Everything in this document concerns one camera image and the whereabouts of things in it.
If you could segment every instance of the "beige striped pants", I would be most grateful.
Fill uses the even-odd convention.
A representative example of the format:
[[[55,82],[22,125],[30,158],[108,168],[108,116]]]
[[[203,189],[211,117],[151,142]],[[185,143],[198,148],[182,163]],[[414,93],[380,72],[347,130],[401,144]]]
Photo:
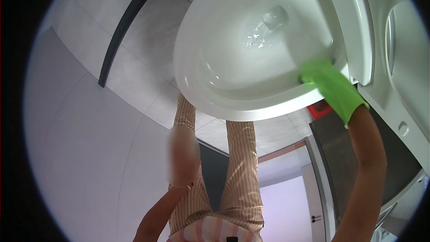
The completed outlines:
[[[173,125],[185,125],[194,132],[195,121],[196,108],[179,93]],[[209,205],[200,166],[194,186],[181,198],[170,216],[170,235],[199,219],[214,216],[248,229],[262,240],[264,207],[258,186],[254,123],[227,121],[227,139],[230,158],[220,211],[213,212]]]

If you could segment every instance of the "green rubber glove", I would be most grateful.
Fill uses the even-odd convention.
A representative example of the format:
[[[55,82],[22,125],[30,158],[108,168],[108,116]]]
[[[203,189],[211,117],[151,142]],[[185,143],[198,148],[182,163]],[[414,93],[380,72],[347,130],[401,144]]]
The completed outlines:
[[[324,96],[325,101],[341,117],[348,129],[352,113],[359,105],[369,104],[364,101],[357,89],[342,75],[330,60],[312,59],[301,65],[300,79],[303,83],[316,86]]]

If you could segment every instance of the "door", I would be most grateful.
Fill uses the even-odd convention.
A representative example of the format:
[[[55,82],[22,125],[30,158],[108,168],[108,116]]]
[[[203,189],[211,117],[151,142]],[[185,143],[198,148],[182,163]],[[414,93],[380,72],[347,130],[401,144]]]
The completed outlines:
[[[309,221],[312,227],[312,242],[325,242],[325,223],[320,191],[316,184],[315,172],[312,164],[302,166],[304,187],[306,189],[309,206]]]

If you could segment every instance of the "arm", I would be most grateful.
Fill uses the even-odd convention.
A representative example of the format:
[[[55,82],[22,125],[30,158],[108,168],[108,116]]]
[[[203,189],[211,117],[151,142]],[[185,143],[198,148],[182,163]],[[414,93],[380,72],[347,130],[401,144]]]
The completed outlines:
[[[370,241],[382,206],[387,159],[379,130],[363,105],[352,114],[348,128],[359,167],[351,199],[332,241]]]
[[[161,199],[146,213],[142,222],[137,228],[136,236],[133,242],[152,242],[157,241],[159,235],[166,226],[167,221],[172,215],[176,204],[181,197],[188,191],[188,187],[175,188],[172,187],[161,197]]]

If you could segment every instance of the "white toilet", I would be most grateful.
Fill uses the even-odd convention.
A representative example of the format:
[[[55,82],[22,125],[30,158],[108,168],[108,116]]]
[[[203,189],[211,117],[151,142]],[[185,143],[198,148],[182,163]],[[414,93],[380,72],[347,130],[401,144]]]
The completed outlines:
[[[298,81],[316,56],[358,83],[429,173],[429,39],[410,0],[193,0],[173,60],[197,109],[255,121],[323,98]]]

